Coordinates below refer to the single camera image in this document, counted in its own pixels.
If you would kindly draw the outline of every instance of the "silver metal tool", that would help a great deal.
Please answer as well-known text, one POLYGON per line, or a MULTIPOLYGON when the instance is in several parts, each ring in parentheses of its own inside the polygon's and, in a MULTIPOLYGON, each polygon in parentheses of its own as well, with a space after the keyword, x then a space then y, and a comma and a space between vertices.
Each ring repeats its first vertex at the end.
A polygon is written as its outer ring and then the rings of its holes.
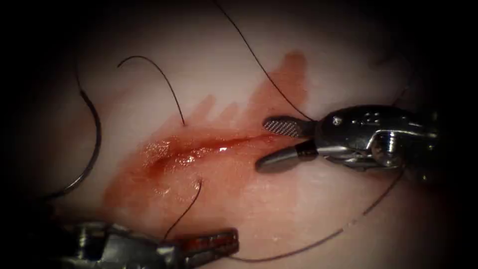
POLYGON ((34 245, 36 266, 69 269, 192 269, 239 251, 238 232, 225 229, 158 242, 118 225, 86 222, 45 233, 34 245))
POLYGON ((302 161, 323 156, 356 170, 400 167, 409 158, 423 158, 438 142, 433 123, 391 106, 361 105, 333 111, 320 121, 289 116, 264 120, 277 135, 307 139, 260 158, 260 173, 289 170, 302 161))

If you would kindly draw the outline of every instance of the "black suture thread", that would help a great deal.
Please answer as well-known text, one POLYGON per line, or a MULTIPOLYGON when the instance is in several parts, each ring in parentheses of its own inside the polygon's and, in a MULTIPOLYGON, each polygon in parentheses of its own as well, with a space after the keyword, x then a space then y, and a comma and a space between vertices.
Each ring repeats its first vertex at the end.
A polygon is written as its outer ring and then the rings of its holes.
POLYGON ((164 77, 164 80, 166 80, 166 82, 168 83, 168 86, 169 86, 169 89, 171 90, 171 93, 173 94, 173 97, 174 97, 174 101, 176 102, 176 106, 178 107, 178 110, 179 110, 179 115, 181 116, 181 121, 183 122, 183 126, 186 126, 186 122, 184 121, 184 117, 183 117, 183 113, 181 111, 181 107, 179 106, 179 102, 178 102, 178 99, 176 97, 176 94, 174 93, 174 90, 173 90, 173 87, 171 86, 171 83, 169 83, 169 80, 168 78, 166 77, 166 75, 164 74, 163 70, 161 70, 161 68, 159 68, 159 66, 153 62, 151 59, 145 57, 145 56, 141 56, 141 55, 134 55, 134 56, 130 56, 126 59, 124 59, 123 61, 121 61, 119 64, 118 64, 118 68, 123 65, 125 62, 127 62, 128 60, 131 60, 131 59, 134 59, 134 58, 139 58, 139 59, 143 59, 143 60, 146 60, 148 61, 149 63, 151 63, 152 65, 154 65, 154 67, 156 67, 156 69, 161 73, 161 75, 163 75, 164 77))
MULTIPOLYGON (((390 193, 390 191, 396 186, 396 184, 398 183, 398 181, 400 181, 400 179, 402 178, 402 175, 404 173, 404 169, 400 172, 400 174, 392 181, 392 183, 390 184, 390 186, 369 206, 367 207, 360 215, 360 217, 364 217, 366 215, 368 215, 375 207, 377 207, 377 205, 379 205, 379 203, 381 201, 383 201, 383 199, 390 193)), ((320 239, 319 241, 316 241, 308 246, 305 246, 303 248, 300 248, 300 249, 297 249, 297 250, 294 250, 294 251, 291 251, 291 252, 288 252, 288 253, 284 253, 284 254, 280 254, 280 255, 276 255, 276 256, 272 256, 272 257, 268 257, 268 258, 262 258, 262 259, 246 259, 246 258, 238 258, 238 257, 232 257, 232 256, 228 256, 226 258, 228 259, 231 259, 231 260, 234 260, 234 261, 238 261, 238 262, 244 262, 244 263, 262 263, 262 262, 270 262, 270 261, 275 261, 275 260, 279 260, 279 259, 283 259, 283 258, 287 258, 287 257, 290 257, 290 256, 293 256, 293 255, 296 255, 296 254, 300 254, 302 252, 305 252, 305 251, 308 251, 310 249, 313 249, 313 248, 316 248, 330 240, 332 240, 333 238, 339 236, 341 233, 343 233, 345 231, 345 228, 346 227, 349 227, 351 225, 354 225, 358 222, 359 218, 356 218, 356 219, 353 219, 351 222, 349 222, 348 224, 346 224, 344 227, 336 230, 335 232, 329 234, 328 236, 320 239)))
POLYGON ((252 48, 249 46, 249 43, 246 41, 244 35, 242 34, 242 32, 239 30, 239 27, 233 22, 233 20, 231 19, 231 17, 229 17, 229 15, 226 13, 226 11, 219 5, 219 3, 217 3, 217 1, 215 0, 212 0, 213 3, 219 8, 219 10, 224 14, 224 16, 226 16, 226 18, 229 20, 229 22, 234 26, 234 28, 236 28, 236 30, 238 31, 239 35, 241 36, 241 38, 244 40, 244 43, 245 45, 247 46, 247 48, 249 49, 250 53, 252 54, 252 56, 254 57, 255 61, 257 62, 257 64, 259 65, 259 67, 262 69, 262 71, 264 72, 264 74, 266 75, 266 77, 269 79, 269 81, 274 85, 274 87, 276 88, 276 90, 282 95, 282 97, 285 99, 285 101, 287 101, 297 112, 299 112, 302 116, 306 117, 308 120, 310 121, 313 121, 312 118, 310 118, 309 116, 307 116, 305 113, 303 113, 302 111, 300 111, 286 96, 285 94, 279 89, 279 87, 276 85, 276 83, 272 80, 272 78, 269 76, 269 74, 267 73, 267 71, 264 69, 264 67, 262 66, 262 64, 259 62, 259 59, 257 58, 257 56, 255 55, 254 51, 252 50, 252 48))
POLYGON ((101 148, 101 141, 102 141, 102 130, 101 130, 101 121, 100 121, 100 116, 98 115, 98 111, 95 108, 95 105, 93 102, 91 102, 90 98, 88 98, 88 95, 86 92, 83 90, 81 87, 80 83, 80 75, 78 72, 78 61, 75 58, 74 60, 74 72, 75 72, 75 79, 76 83, 78 86, 78 89, 80 91, 80 96, 83 98, 83 101, 85 101, 86 105, 90 109, 90 112, 93 116, 93 119, 95 121, 95 127, 96 127, 96 140, 95 140, 95 148, 93 149, 93 154, 91 155, 90 160, 88 161, 88 164, 86 165, 85 169, 81 172, 81 174, 68 186, 64 187, 61 190, 52 192, 50 194, 47 194, 43 197, 40 197, 39 200, 46 202, 61 196, 64 196, 70 192, 72 192, 74 189, 76 189, 80 183, 82 183, 89 175, 90 172, 93 170, 93 167, 95 166, 96 160, 98 159, 98 156, 100 155, 100 148, 101 148))
POLYGON ((179 218, 173 223, 173 225, 171 225, 171 227, 169 227, 166 234, 164 234, 163 241, 165 241, 167 239, 168 235, 171 233, 171 231, 174 229, 174 227, 176 227, 176 225, 178 225, 178 223, 181 221, 181 219, 186 215, 186 213, 188 213, 188 211, 191 209, 191 207, 193 207, 194 203, 196 203, 196 200, 198 199, 199 194, 201 193, 202 186, 203 186, 203 181, 199 180, 199 189, 198 189, 198 192, 196 193, 196 196, 194 197, 193 201, 188 206, 188 208, 183 212, 183 214, 181 214, 181 216, 179 216, 179 218))

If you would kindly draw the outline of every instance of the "blood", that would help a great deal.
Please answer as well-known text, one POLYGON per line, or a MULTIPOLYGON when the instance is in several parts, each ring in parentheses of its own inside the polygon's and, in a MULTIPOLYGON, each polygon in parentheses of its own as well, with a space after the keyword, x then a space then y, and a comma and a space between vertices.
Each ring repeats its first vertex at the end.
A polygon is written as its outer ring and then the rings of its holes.
MULTIPOLYGON (((283 94, 299 108, 307 99, 305 71, 306 59, 295 51, 286 54, 280 66, 270 72, 283 94)), ((231 103, 218 117, 210 119, 215 101, 213 96, 206 96, 185 118, 185 127, 179 115, 172 116, 121 162, 104 192, 99 211, 102 218, 122 220, 132 228, 149 226, 159 235, 191 202, 201 180, 204 191, 193 206, 197 209, 191 210, 177 229, 201 231, 245 221, 238 215, 227 219, 224 216, 233 215, 230 207, 238 206, 234 201, 240 201, 257 179, 254 162, 298 142, 267 133, 262 129, 262 120, 271 115, 303 117, 269 80, 258 85, 243 111, 231 103), (206 208, 207 220, 201 218, 206 208), (146 225, 146 220, 153 224, 146 225)), ((287 183, 290 195, 281 203, 295 202, 294 186, 293 181, 287 183)), ((242 206, 259 202, 264 201, 243 200, 242 206)))

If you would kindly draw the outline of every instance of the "red blood stain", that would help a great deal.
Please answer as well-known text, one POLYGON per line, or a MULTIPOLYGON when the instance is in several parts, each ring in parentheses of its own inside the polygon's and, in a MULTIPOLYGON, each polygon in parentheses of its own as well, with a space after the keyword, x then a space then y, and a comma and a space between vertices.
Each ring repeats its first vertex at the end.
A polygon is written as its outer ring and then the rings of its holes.
MULTIPOLYGON (((270 72, 272 80, 297 107, 307 98, 305 71, 304 55, 291 52, 270 72)), ((264 202, 260 198, 240 199, 245 188, 257 178, 254 162, 297 142, 264 131, 263 119, 270 115, 301 116, 269 80, 257 87, 244 111, 231 103, 211 120, 208 115, 214 104, 215 98, 207 96, 186 117, 186 127, 181 125, 179 116, 172 116, 138 145, 121 162, 107 186, 100 215, 131 228, 145 230, 148 226, 149 232, 160 235, 191 203, 201 180, 201 196, 176 230, 202 231, 246 221, 240 214, 231 216, 229 208, 238 206, 237 201, 244 207, 264 202), (154 223, 145 224, 145 219, 154 223)), ((289 195, 275 202, 293 206, 297 199, 296 183, 291 180, 287 184, 289 195)))

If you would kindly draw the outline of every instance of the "metal forceps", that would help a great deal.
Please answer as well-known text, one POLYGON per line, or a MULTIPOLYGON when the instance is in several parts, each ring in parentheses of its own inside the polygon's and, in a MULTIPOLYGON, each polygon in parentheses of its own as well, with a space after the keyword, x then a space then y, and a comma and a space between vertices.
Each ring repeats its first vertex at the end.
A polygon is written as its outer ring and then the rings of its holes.
POLYGON ((398 168, 406 157, 432 149, 438 138, 437 129, 418 115, 384 105, 348 107, 319 121, 272 116, 262 126, 307 140, 260 158, 255 163, 260 173, 289 170, 318 156, 359 171, 398 168))

